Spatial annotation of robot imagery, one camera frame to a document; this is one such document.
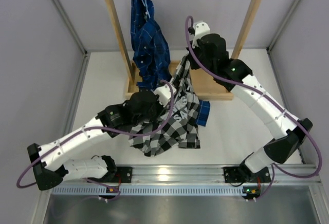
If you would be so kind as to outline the black white checkered shirt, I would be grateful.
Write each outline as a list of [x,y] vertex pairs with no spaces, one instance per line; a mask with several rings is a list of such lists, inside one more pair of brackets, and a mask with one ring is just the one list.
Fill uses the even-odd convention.
[[167,124],[152,135],[129,138],[130,146],[147,157],[160,155],[176,145],[179,148],[200,149],[197,125],[200,103],[192,84],[190,62],[186,56],[176,67],[170,83],[177,93]]

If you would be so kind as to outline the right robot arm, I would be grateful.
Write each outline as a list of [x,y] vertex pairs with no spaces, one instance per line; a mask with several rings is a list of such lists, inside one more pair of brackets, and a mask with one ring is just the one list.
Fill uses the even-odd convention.
[[196,68],[203,69],[215,82],[243,101],[273,136],[241,162],[238,167],[240,177],[252,181],[263,168],[273,163],[285,163],[304,142],[312,122],[308,118],[300,120],[284,109],[262,87],[248,65],[229,58],[225,40],[218,34],[206,34],[197,43],[195,48],[188,43],[189,56]]

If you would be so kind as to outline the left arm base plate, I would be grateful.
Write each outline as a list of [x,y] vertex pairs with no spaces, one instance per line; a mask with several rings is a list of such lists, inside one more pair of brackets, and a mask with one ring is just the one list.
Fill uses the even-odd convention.
[[115,183],[131,183],[133,175],[133,168],[130,166],[118,166],[117,172],[113,178]]

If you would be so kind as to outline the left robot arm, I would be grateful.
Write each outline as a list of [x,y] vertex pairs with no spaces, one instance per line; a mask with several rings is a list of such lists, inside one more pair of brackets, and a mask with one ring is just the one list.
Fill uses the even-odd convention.
[[63,181],[88,178],[96,182],[111,182],[117,167],[107,155],[76,160],[79,152],[117,136],[112,130],[131,132],[143,121],[154,121],[164,111],[171,94],[161,88],[134,93],[122,104],[107,106],[81,128],[49,144],[28,146],[27,151],[39,190],[49,190]]

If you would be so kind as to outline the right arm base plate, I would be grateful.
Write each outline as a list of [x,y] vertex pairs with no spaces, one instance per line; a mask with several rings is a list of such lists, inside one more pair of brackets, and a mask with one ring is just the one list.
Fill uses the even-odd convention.
[[223,167],[224,178],[226,183],[243,183],[244,179],[239,172],[238,166]]

